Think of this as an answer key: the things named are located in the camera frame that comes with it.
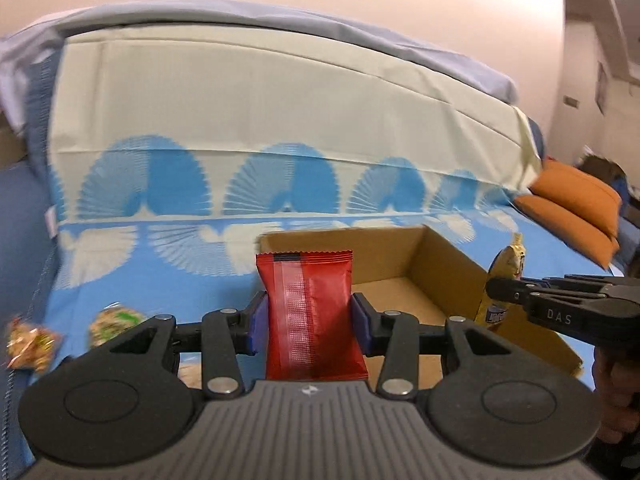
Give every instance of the human hand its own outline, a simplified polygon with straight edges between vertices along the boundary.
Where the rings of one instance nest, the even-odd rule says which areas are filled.
[[[640,392],[640,362],[625,359],[624,352],[596,348],[593,381],[602,405],[598,438],[617,444],[625,433],[640,425],[640,412],[629,407],[633,394]]]

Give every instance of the red package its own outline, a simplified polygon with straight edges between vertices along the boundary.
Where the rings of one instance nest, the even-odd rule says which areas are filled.
[[[351,251],[258,254],[269,296],[267,378],[367,379],[351,328]]]

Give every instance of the yellow bottle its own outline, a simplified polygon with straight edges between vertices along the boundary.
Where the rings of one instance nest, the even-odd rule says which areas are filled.
[[[512,278],[519,280],[524,268],[526,250],[522,244],[522,233],[514,233],[511,244],[501,250],[489,267],[487,280],[490,278]],[[482,300],[475,322],[495,331],[504,321],[512,303],[494,301],[486,293],[482,293]]]

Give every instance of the orange cushion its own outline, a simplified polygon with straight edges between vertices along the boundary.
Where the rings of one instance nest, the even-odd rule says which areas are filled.
[[[546,160],[529,188],[578,215],[610,237],[618,236],[620,195],[603,181],[556,160]]]
[[[519,196],[515,203],[525,215],[551,231],[569,247],[603,269],[609,267],[619,248],[615,238],[610,238],[586,220],[541,196]]]

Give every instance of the wall picture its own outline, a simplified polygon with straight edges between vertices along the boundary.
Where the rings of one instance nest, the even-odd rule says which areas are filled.
[[[602,63],[598,63],[598,84],[596,85],[596,104],[604,114],[604,107],[607,105],[607,86],[609,79]]]

